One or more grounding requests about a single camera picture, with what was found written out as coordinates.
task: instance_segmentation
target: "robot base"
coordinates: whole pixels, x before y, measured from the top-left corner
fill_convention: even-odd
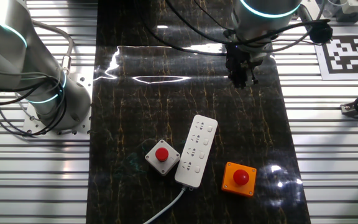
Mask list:
[[[27,112],[32,116],[37,117],[34,107],[29,104]],[[25,117],[23,130],[36,133],[45,127],[40,121],[30,119],[29,116]],[[87,117],[71,130],[64,131],[50,131],[47,134],[37,136],[36,138],[24,137],[28,141],[89,141],[91,132],[91,110],[89,110]]]

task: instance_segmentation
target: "black marble surface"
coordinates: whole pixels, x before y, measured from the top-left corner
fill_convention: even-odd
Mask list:
[[[231,4],[202,2],[226,26]],[[174,5],[199,29],[224,38],[191,0]],[[143,223],[168,205],[181,189],[176,167],[162,177],[144,156],[159,139],[182,152],[196,114],[219,123],[203,181],[156,223],[309,223],[274,60],[257,69],[258,85],[235,89],[224,57],[162,47],[132,0],[100,0],[98,10],[87,223]],[[186,29],[163,0],[142,1],[142,10],[165,40],[222,50]],[[253,197],[221,191],[229,161],[258,169]]]

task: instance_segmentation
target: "cable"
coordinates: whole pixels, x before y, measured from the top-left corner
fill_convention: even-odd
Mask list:
[[[55,113],[55,116],[53,117],[53,119],[51,120],[51,122],[50,122],[48,125],[46,125],[46,127],[44,127],[41,131],[38,131],[38,132],[36,132],[36,133],[34,133],[34,134],[32,134],[32,133],[27,133],[27,132],[25,132],[25,131],[23,131],[23,130],[20,130],[19,128],[15,127],[12,123],[10,123],[10,122],[6,119],[5,115],[3,114],[3,112],[2,112],[2,110],[1,110],[1,108],[0,108],[0,114],[1,114],[2,118],[4,119],[4,121],[7,122],[12,128],[18,130],[19,132],[16,133],[16,132],[14,132],[14,131],[11,131],[8,127],[6,127],[5,125],[2,124],[1,120],[0,120],[0,125],[1,125],[6,131],[10,132],[11,134],[20,135],[20,136],[30,136],[30,137],[34,137],[34,136],[38,136],[38,135],[41,135],[41,134],[46,134],[47,132],[51,131],[53,128],[55,128],[55,127],[60,123],[60,121],[64,118],[65,113],[66,113],[66,111],[67,111],[67,99],[65,98],[65,91],[64,91],[64,89],[63,89],[63,87],[62,87],[61,85],[59,85],[59,87],[60,87],[61,91],[58,91],[58,92],[61,92],[61,93],[62,93],[62,99],[61,99],[61,103],[60,103],[59,105],[61,105],[62,102],[64,102],[64,105],[65,105],[65,106],[64,106],[64,109],[63,109],[63,112],[62,112],[61,117],[59,118],[59,120],[58,120],[55,124],[53,124],[53,123],[54,123],[54,122],[56,121],[56,119],[58,118],[58,115],[60,114],[59,111],[57,111],[57,112]]]
[[[202,37],[207,38],[209,40],[212,40],[214,42],[220,43],[220,44],[247,45],[247,44],[251,44],[253,42],[256,42],[258,40],[263,40],[263,39],[271,37],[273,35],[280,34],[280,33],[284,32],[286,30],[293,29],[293,28],[296,28],[296,27],[306,26],[306,25],[313,25],[313,24],[317,24],[317,23],[321,23],[321,22],[329,22],[329,20],[315,20],[315,21],[308,21],[308,22],[300,22],[300,23],[297,23],[297,24],[286,26],[284,28],[278,29],[278,30],[276,30],[274,32],[271,32],[271,33],[268,33],[268,34],[261,35],[260,37],[256,37],[254,39],[250,39],[250,40],[246,40],[246,41],[240,41],[240,42],[232,42],[232,41],[219,40],[219,39],[216,39],[214,37],[211,37],[211,36],[201,32],[200,30],[198,30],[197,28],[192,26],[183,16],[181,16],[181,14],[173,7],[173,5],[170,2],[170,0],[165,0],[165,2],[167,3],[168,7],[179,17],[179,19],[182,22],[184,22],[190,29],[192,29],[197,34],[201,35]]]
[[[44,120],[44,119],[38,119],[38,118],[36,118],[35,116],[32,116],[31,114],[29,114],[29,112],[27,112],[27,110],[24,108],[24,106],[23,106],[23,104],[22,104],[21,101],[19,101],[18,103],[19,103],[19,106],[20,106],[20,108],[22,109],[22,111],[23,111],[29,118],[32,118],[32,119],[34,119],[34,120],[36,120],[36,121],[43,121],[43,120]]]
[[[8,102],[3,102],[0,103],[0,106],[3,105],[10,105],[12,103],[17,103],[20,100],[24,100],[25,98],[29,97],[31,95],[31,93],[33,93],[35,90],[37,90],[41,85],[43,85],[44,83],[38,84],[35,88],[33,88],[32,90],[30,90],[28,93],[24,94],[22,97],[16,99],[16,100],[12,100],[12,101],[8,101]]]
[[[183,193],[185,193],[186,191],[186,188],[185,186],[183,186],[181,188],[181,192],[179,193],[179,195],[169,204],[167,205],[163,210],[161,210],[160,212],[158,212],[157,214],[155,214],[151,219],[149,219],[147,222],[145,222],[144,224],[149,224],[149,223],[152,223],[156,218],[158,218],[162,213],[166,212],[170,207],[172,207],[173,204],[175,204],[179,198],[183,195]]]
[[[316,20],[314,20],[314,21],[318,21],[318,20],[321,18],[321,16],[323,15],[323,11],[324,11],[324,9],[325,9],[325,7],[326,7],[326,5],[327,5],[327,1],[328,1],[328,0],[323,0],[323,5],[321,6],[320,12],[319,12],[319,14],[317,15]],[[279,51],[282,51],[282,50],[289,49],[289,48],[295,46],[296,44],[299,44],[299,43],[300,43],[302,40],[304,40],[305,38],[307,38],[307,37],[309,36],[309,34],[310,34],[310,32],[311,32],[312,29],[310,29],[307,33],[305,33],[301,38],[299,38],[297,41],[295,41],[295,42],[292,43],[292,44],[288,44],[287,46],[282,47],[282,48],[279,48],[279,49],[263,50],[262,52],[264,52],[264,53],[274,53],[274,52],[279,52]]]
[[[190,49],[184,49],[182,47],[177,47],[173,44],[170,44],[166,41],[164,41],[163,39],[161,39],[159,36],[157,36],[156,34],[153,33],[152,29],[146,24],[146,21],[142,15],[142,13],[140,12],[139,6],[137,4],[137,0],[134,0],[134,5],[137,11],[137,14],[139,15],[143,26],[146,28],[147,32],[149,32],[149,34],[151,34],[155,39],[157,39],[159,42],[165,44],[166,46],[169,46],[175,50],[180,50],[182,52],[188,52],[188,53],[194,53],[194,54],[200,54],[200,55],[209,55],[209,56],[226,56],[226,53],[209,53],[209,52],[200,52],[198,50],[190,50]]]
[[[222,24],[220,24],[216,19],[214,19],[214,17],[212,17],[205,9],[203,9],[203,7],[202,7],[200,4],[198,4],[197,0],[193,0],[193,1],[194,1],[194,3],[195,3],[207,16],[209,16],[209,18],[211,18],[218,26],[222,27],[223,29],[233,30],[233,31],[234,31],[234,29],[229,29],[229,28],[223,26]]]
[[[74,40],[71,38],[70,35],[68,35],[66,32],[62,31],[61,29],[59,29],[57,27],[50,26],[50,25],[44,24],[42,22],[32,20],[32,23],[36,26],[39,26],[40,28],[61,34],[64,38],[66,38],[68,40],[68,50],[67,50],[67,53],[65,56],[71,55],[73,48],[74,48]]]

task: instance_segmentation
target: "power outlet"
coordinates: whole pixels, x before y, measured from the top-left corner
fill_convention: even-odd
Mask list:
[[[175,180],[185,186],[198,188],[215,137],[218,122],[201,115],[194,117]]]

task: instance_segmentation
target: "power strip switch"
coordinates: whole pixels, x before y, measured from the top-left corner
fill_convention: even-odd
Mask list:
[[[218,122],[214,119],[201,115],[194,117],[175,174],[177,182],[193,188],[200,186],[217,127]]]

